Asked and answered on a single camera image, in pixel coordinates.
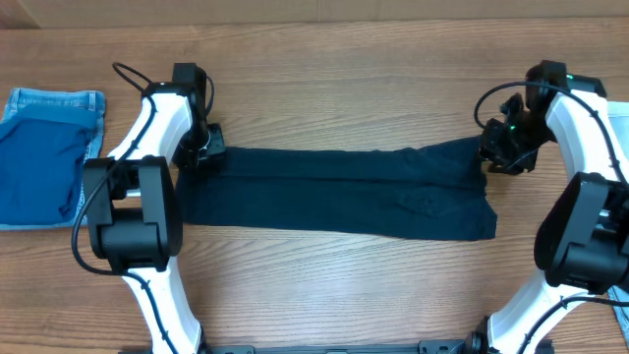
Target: black pants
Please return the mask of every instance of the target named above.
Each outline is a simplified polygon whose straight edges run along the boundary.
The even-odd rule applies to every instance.
[[[219,173],[182,172],[185,222],[369,233],[412,239],[495,236],[478,138],[396,151],[227,148]]]

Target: folded clothing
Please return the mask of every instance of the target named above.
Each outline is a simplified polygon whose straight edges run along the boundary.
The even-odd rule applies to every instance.
[[[12,90],[0,123],[0,230],[74,223],[85,202],[82,166],[98,157],[104,112],[99,91]]]
[[[192,224],[489,239],[497,217],[479,143],[361,152],[228,147],[220,172],[182,171],[176,194]]]

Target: wire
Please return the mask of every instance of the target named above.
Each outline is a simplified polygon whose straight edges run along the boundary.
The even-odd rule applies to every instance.
[[[214,81],[207,74],[205,74],[205,78],[209,81],[209,86],[212,89],[212,93],[209,95],[209,101],[207,102],[207,107],[205,108],[205,117],[207,117],[214,105]]]
[[[625,178],[624,174],[622,173],[622,170],[620,169],[620,162],[618,161],[618,158],[616,157],[616,152],[613,148],[613,144],[611,143],[609,132],[607,131],[607,128],[605,127],[604,123],[599,117],[599,113],[596,110],[592,109],[592,107],[590,107],[590,105],[588,105],[588,103],[586,103],[583,99],[579,98],[577,95],[575,95],[574,93],[570,92],[569,90],[565,88],[560,88],[555,85],[537,83],[537,82],[513,82],[513,83],[507,83],[507,84],[503,84],[495,88],[492,88],[489,91],[487,91],[484,95],[481,96],[479,101],[476,103],[476,107],[474,107],[474,121],[476,122],[476,124],[479,125],[479,127],[481,127],[482,129],[485,128],[485,124],[481,123],[481,120],[479,119],[479,109],[481,108],[481,104],[483,104],[483,102],[495,92],[500,91],[502,89],[515,88],[515,87],[536,87],[536,88],[544,88],[544,89],[553,89],[557,92],[563,93],[564,95],[574,99],[583,108],[585,108],[585,110],[588,111],[588,113],[590,113],[592,118],[594,118],[594,120],[599,125],[600,132],[602,133],[602,137],[605,140],[605,145],[607,146],[609,159],[611,159],[611,167],[616,173],[618,180],[620,181],[620,183],[624,185],[625,188],[629,189],[629,183],[627,183],[627,179]]]
[[[98,191],[100,191],[103,188],[103,186],[105,186],[105,184],[107,183],[109,178],[112,176],[112,174],[116,171],[118,166],[120,166],[120,164],[124,162],[127,159],[127,157],[129,157],[129,155],[138,147],[138,143],[140,142],[140,140],[142,139],[142,137],[148,130],[148,127],[150,127],[150,124],[152,123],[153,118],[155,117],[155,113],[157,112],[157,108],[155,107],[155,102],[153,101],[152,97],[150,95],[147,95],[146,91],[140,85],[138,85],[133,80],[129,79],[129,77],[123,74],[118,68],[120,67],[120,68],[130,71],[131,73],[144,79],[149,84],[152,84],[152,81],[149,78],[147,78],[145,75],[141,74],[135,69],[130,68],[124,64],[113,63],[111,66],[113,67],[114,71],[118,73],[118,75],[120,75],[120,77],[122,77],[127,83],[131,84],[134,88],[138,89],[142,93],[142,97],[145,97],[146,99],[148,99],[148,102],[150,103],[150,114],[148,115],[148,119],[146,119],[146,123],[144,123],[142,129],[138,133],[138,136],[129,145],[129,148],[127,148],[127,150],[120,156],[120,158],[118,158],[118,160],[114,162],[114,164],[107,170],[107,173],[105,173],[105,175],[98,181],[94,190],[91,191],[91,193],[89,194],[89,197],[87,197],[86,199],[86,202],[81,207],[81,210],[79,211],[79,214],[77,215],[77,219],[75,220],[75,224],[72,228],[72,241],[71,241],[72,254],[75,257],[75,260],[77,260],[77,263],[83,269],[89,272],[92,272],[94,274],[99,274],[99,275],[117,275],[117,274],[115,274],[112,270],[99,269],[91,265],[88,265],[84,261],[84,259],[81,257],[81,253],[79,252],[79,229],[81,228],[81,221],[86,216],[87,209],[93,203]],[[150,307],[153,310],[153,315],[155,316],[155,322],[157,323],[157,327],[159,328],[159,332],[161,333],[162,339],[166,341],[166,344],[168,344],[168,347],[173,352],[173,354],[178,354],[177,349],[175,348],[175,345],[173,344],[172,340],[168,336],[168,332],[164,328],[164,324],[161,321],[161,317],[159,316],[159,312],[157,311],[157,304],[155,303],[155,298],[153,297],[153,294],[150,291],[150,288],[148,287],[148,282],[142,279],[139,275],[128,272],[128,271],[126,271],[122,275],[135,279],[137,282],[140,283],[141,289],[144,290],[144,292],[146,292],[146,297],[148,297],[148,301],[150,302]]]
[[[548,311],[546,311],[543,314],[543,316],[541,316],[540,319],[533,325],[533,327],[531,328],[531,331],[529,331],[529,333],[525,335],[524,342],[520,346],[520,350],[518,350],[518,354],[524,354],[524,351],[526,350],[527,346],[531,342],[531,339],[535,335],[535,332],[538,331],[538,329],[540,329],[540,327],[543,325],[543,323],[546,320],[548,320],[559,309],[562,309],[562,308],[566,309],[569,303],[575,302],[575,301],[591,302],[591,303],[603,304],[607,306],[629,307],[629,302],[624,302],[624,301],[615,301],[615,300],[593,298],[593,297],[587,297],[587,296],[572,296],[569,298],[565,298],[559,301],[558,303],[556,303],[550,309],[548,309]]]

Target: denim shorts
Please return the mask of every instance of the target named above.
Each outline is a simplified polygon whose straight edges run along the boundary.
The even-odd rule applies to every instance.
[[[104,114],[105,114],[105,95],[100,91],[95,90],[84,90],[78,92],[62,92],[62,91],[45,91],[39,89],[32,88],[13,88],[11,90],[11,95],[7,101],[7,105],[4,110],[4,116],[2,120],[2,124],[7,123],[16,115],[24,110],[29,105],[36,106],[51,106],[55,108],[63,108],[64,110],[68,109],[68,116],[71,116],[71,112],[76,112],[75,110],[89,110],[92,112],[97,112],[97,119],[94,126],[94,134],[92,136],[91,141],[87,145],[86,154],[84,162],[88,158],[97,158],[100,153],[100,148],[102,147],[102,140],[105,131],[105,122],[104,122]],[[46,115],[45,117],[40,117],[44,120],[49,121],[65,121],[68,118],[64,117],[63,114],[59,114],[59,109],[55,109],[55,114]],[[81,195],[79,196],[79,202],[77,204],[77,209],[75,211],[75,216],[65,222],[52,224],[52,225],[7,225],[0,224],[0,230],[33,230],[33,229],[49,229],[49,228],[58,228],[58,227],[70,227],[74,225],[79,210],[86,202],[86,196],[84,193],[83,186],[81,186]],[[82,220],[82,225],[87,224],[87,219],[84,217]]]

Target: wooden table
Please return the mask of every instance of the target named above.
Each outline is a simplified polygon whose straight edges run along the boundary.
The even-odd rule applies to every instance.
[[[479,134],[479,96],[541,59],[602,78],[610,99],[629,100],[627,38],[622,18],[4,30],[0,100],[13,87],[102,90],[107,153],[140,108],[111,62],[154,80],[168,80],[174,62],[197,62],[216,82],[210,118],[229,145],[418,148]],[[512,92],[490,99],[484,119]],[[187,226],[188,299],[212,345],[465,336],[529,276],[537,228],[565,185],[553,144],[533,173],[490,175],[498,232],[474,243]],[[81,245],[104,266],[85,232]],[[549,336],[560,353],[626,352],[608,307],[584,305]],[[114,353],[146,347],[149,336],[124,282],[80,269],[64,229],[0,234],[0,343],[1,353]]]

